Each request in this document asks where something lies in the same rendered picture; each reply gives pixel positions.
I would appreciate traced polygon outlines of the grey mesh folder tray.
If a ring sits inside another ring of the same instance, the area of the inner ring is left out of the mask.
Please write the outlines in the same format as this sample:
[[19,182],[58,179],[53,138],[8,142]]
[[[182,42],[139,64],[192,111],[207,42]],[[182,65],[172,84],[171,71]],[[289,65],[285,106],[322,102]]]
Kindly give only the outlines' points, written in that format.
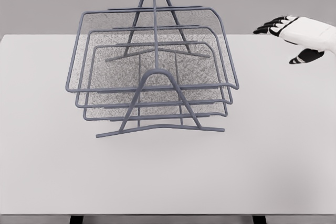
[[227,105],[239,87],[226,35],[204,25],[90,29],[73,56],[84,109]]
[[[75,40],[74,50],[71,57],[69,72],[66,81],[66,90],[75,93],[69,87],[74,66],[74,53],[78,37],[90,29],[95,28],[116,28],[116,27],[154,27],[154,8],[140,7],[125,9],[109,9],[104,11],[84,12],[80,17],[79,27]],[[156,25],[160,26],[182,26],[182,25],[204,25],[221,30],[225,33],[223,22],[217,12],[210,7],[203,6],[172,6],[157,7]]]
[[[87,89],[78,98],[88,120],[121,121],[131,103],[141,77],[155,68],[154,45],[132,43],[95,46],[88,58],[81,86]],[[224,114],[229,100],[227,77],[217,46],[211,42],[188,41],[158,45],[158,68],[169,71],[198,116]],[[188,114],[167,77],[150,76],[131,117],[178,118]]]

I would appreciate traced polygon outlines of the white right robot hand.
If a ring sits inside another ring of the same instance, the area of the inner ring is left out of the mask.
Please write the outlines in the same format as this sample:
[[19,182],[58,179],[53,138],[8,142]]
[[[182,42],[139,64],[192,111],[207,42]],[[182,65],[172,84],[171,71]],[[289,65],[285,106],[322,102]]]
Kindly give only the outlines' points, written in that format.
[[270,34],[303,51],[289,63],[298,65],[321,58],[326,51],[336,56],[336,26],[303,16],[280,16],[257,27],[253,34]]

